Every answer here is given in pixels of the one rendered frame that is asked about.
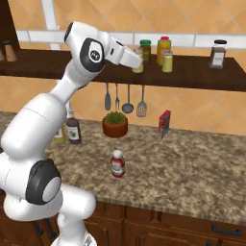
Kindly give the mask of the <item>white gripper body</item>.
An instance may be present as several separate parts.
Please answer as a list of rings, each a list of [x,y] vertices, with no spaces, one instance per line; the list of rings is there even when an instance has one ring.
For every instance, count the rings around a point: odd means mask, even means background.
[[[123,55],[119,61],[121,65],[131,68],[139,68],[142,64],[142,58],[138,56],[133,50],[125,47]]]

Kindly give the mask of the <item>pale yellow shaker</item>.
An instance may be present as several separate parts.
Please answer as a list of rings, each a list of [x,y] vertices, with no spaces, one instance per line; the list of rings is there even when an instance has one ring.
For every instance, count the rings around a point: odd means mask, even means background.
[[[143,58],[143,50],[141,47],[137,47],[134,49],[134,52],[140,57]],[[132,71],[134,73],[141,73],[143,71],[143,64],[141,64],[138,68],[133,68]]]
[[[164,52],[163,55],[163,64],[161,71],[169,73],[172,71],[173,68],[173,52],[171,50],[167,50]]]

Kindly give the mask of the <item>yellow bottle with red cap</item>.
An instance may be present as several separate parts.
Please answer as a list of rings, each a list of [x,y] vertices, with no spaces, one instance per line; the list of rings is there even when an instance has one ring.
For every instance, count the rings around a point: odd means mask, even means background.
[[[171,40],[169,37],[161,37],[158,40],[158,49],[157,49],[157,64],[163,64],[164,52],[171,49]]]

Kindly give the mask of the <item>yellow-green bottle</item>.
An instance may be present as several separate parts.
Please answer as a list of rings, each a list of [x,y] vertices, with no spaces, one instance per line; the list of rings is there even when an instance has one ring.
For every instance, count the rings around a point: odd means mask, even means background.
[[[54,141],[58,142],[58,143],[64,143],[65,142],[64,127],[60,127],[60,129],[57,131],[57,133],[54,136]]]

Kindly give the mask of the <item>brown pepper shaker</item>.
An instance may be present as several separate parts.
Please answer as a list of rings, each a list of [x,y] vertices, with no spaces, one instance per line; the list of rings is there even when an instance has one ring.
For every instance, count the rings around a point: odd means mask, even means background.
[[[16,57],[15,52],[13,51],[12,42],[10,40],[4,40],[3,43],[5,46],[7,61],[8,62],[16,62],[17,57]]]

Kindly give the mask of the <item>green-lid jar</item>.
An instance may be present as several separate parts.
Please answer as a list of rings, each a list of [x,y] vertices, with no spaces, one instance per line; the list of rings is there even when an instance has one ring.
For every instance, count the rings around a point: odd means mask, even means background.
[[[149,64],[151,60],[151,40],[142,39],[140,41],[140,47],[143,50],[143,59],[145,64]]]

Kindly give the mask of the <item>grey hanging fork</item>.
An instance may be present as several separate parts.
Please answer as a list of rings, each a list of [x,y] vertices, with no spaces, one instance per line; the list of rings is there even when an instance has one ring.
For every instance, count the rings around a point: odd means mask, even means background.
[[[119,111],[118,84],[115,84],[115,110]]]

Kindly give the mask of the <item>grey hanging ladle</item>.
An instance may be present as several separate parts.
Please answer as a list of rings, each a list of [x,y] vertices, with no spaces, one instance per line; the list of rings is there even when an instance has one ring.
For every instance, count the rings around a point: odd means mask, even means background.
[[[130,103],[130,85],[128,85],[128,102],[122,106],[122,111],[131,113],[134,110],[134,105]]]

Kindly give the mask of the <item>grey hanging spoon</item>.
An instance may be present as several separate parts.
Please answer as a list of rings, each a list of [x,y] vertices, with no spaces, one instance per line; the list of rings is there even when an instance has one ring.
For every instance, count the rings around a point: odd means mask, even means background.
[[[110,109],[111,109],[111,96],[109,92],[109,83],[106,83],[105,110],[109,111]]]

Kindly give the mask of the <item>grey hanging slotted spatula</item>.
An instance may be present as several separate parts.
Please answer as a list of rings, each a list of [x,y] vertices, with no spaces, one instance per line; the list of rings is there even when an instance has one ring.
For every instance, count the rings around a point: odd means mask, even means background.
[[[137,117],[145,117],[147,112],[147,105],[144,102],[144,98],[141,98],[141,101],[138,103],[136,108]]]

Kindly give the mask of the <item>dark brown wooden shelf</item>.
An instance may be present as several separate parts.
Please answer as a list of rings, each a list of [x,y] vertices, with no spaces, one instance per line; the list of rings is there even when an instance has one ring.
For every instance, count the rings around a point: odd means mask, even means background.
[[[22,49],[17,61],[0,61],[0,75],[60,79],[70,59],[68,51]],[[246,92],[246,72],[234,58],[226,58],[222,69],[212,69],[208,57],[174,56],[172,72],[164,73],[153,55],[140,74],[107,61],[93,82]]]

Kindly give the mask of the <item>green plant in terracotta pot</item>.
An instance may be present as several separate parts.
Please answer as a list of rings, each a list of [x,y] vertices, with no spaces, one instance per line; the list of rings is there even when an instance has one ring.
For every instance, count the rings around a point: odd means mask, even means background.
[[[121,137],[128,132],[128,118],[118,111],[108,113],[102,120],[103,132],[108,137]]]

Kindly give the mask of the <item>red box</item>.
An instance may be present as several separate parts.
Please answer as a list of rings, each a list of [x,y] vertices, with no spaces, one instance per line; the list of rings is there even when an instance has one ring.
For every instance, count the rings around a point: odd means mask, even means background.
[[[160,116],[158,132],[161,138],[164,138],[169,131],[170,116],[171,116],[171,111],[169,110],[166,110]]]

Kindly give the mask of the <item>dark brown jar black lid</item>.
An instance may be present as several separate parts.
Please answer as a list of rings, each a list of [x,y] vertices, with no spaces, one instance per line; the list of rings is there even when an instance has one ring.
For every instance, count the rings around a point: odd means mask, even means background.
[[[211,47],[209,57],[209,67],[222,69],[226,55],[227,41],[225,39],[216,39]]]

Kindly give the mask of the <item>narrow brown drawer front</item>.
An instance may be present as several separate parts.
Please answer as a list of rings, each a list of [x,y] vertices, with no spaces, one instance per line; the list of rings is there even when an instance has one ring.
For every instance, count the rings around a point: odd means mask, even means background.
[[[121,221],[124,217],[124,207],[112,203],[97,202],[93,215]]]
[[[159,211],[126,207],[126,218],[128,221],[137,223],[160,223],[161,213]]]

